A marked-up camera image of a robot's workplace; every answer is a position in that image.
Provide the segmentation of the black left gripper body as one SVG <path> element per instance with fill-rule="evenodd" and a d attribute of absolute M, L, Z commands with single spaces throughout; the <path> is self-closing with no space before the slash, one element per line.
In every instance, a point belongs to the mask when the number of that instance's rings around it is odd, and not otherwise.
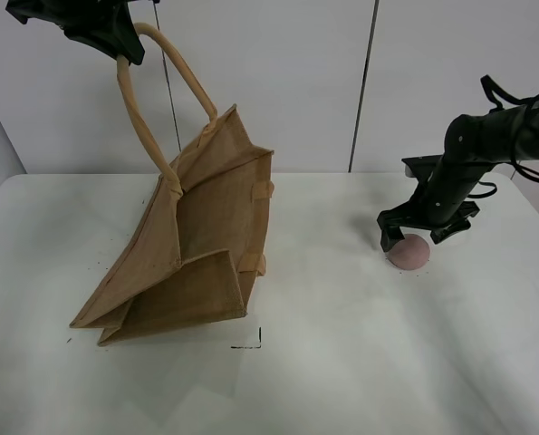
<path fill-rule="evenodd" d="M 21 24 L 38 19 L 56 24 L 71 39 L 78 36 L 84 41 L 97 39 L 104 44 L 122 43 L 122 30 L 126 19 L 119 13 L 126 1 L 8 1 L 5 10 Z"/>

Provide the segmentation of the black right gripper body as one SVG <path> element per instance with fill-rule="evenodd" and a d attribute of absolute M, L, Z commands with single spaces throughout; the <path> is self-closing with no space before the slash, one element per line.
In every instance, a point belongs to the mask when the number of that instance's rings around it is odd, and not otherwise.
<path fill-rule="evenodd" d="M 381 211 L 377 223 L 381 229 L 449 227 L 478 214 L 478 205 L 466 200 L 467 194 L 468 191 L 462 188 L 417 188 L 408 201 Z"/>

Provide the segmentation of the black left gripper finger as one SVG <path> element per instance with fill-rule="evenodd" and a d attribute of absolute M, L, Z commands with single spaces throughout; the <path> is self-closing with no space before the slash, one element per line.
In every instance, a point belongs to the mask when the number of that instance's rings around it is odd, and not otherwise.
<path fill-rule="evenodd" d="M 145 50 L 128 8 L 112 8 L 95 33 L 101 49 L 111 58 L 116 59 L 121 55 L 130 63 L 142 64 Z"/>

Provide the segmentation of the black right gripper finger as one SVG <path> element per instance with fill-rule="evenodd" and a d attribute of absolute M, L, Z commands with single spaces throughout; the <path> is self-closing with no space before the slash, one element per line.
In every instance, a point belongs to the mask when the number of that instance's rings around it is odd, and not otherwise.
<path fill-rule="evenodd" d="M 391 250 L 405 239 L 400 223 L 379 223 L 381 237 L 380 246 L 383 250 Z"/>
<path fill-rule="evenodd" d="M 440 244 L 455 234 L 467 231 L 470 228 L 471 224 L 466 217 L 454 218 L 448 221 L 444 226 L 432 229 L 430 231 L 430 237 L 435 244 Z"/>

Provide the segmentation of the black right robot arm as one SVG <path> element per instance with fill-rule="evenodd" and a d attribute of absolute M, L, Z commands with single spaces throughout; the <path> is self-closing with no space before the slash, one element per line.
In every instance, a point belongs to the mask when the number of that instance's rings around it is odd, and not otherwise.
<path fill-rule="evenodd" d="M 405 238 L 404 227 L 429 231 L 435 244 L 470 229 L 479 212 L 471 191 L 496 165 L 513 160 L 539 160 L 539 102 L 455 118 L 442 154 L 402 161 L 418 185 L 407 202 L 380 212 L 382 250 Z"/>

